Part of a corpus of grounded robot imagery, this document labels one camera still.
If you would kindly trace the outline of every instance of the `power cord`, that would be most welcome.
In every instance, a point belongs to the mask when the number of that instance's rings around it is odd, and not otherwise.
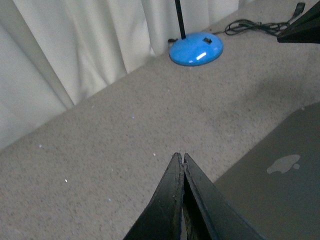
[[[278,23],[270,22],[270,23],[262,24],[261,22],[253,22],[247,19],[239,19],[239,20],[233,21],[228,26],[226,26],[224,31],[214,32],[213,34],[218,35],[218,34],[225,33],[228,36],[234,36],[248,30],[253,30],[253,31],[262,31],[262,32],[265,32],[266,34],[277,36],[279,33],[281,33],[284,29],[286,29],[290,25],[290,22],[293,19],[295,19],[296,17],[298,17],[300,14],[303,13],[305,9],[305,5],[306,4],[304,2],[299,2],[296,5],[293,16],[290,18],[290,20],[286,22],[278,22]]]

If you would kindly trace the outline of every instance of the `silver laptop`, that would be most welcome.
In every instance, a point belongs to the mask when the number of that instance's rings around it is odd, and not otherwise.
[[[320,103],[291,114],[214,185],[268,240],[320,240]]]

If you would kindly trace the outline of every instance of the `black pole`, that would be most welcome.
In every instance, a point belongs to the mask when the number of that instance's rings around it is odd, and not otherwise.
[[[176,14],[178,15],[181,38],[185,39],[186,38],[186,32],[185,32],[184,19],[182,17],[182,10],[181,10],[180,0],[175,0],[175,8],[176,8]]]

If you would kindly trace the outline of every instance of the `floor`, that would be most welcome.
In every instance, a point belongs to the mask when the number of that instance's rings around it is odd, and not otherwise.
[[[286,21],[297,2],[256,0],[207,31]],[[320,101],[319,45],[220,37],[217,60],[185,67],[165,53],[1,151],[0,239],[120,240],[172,154],[189,153],[214,182],[286,116]]]

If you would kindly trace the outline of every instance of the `white curtain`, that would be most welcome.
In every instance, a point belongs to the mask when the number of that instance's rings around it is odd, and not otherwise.
[[[251,0],[181,0],[187,33]],[[2,0],[0,149],[162,54],[174,0]]]

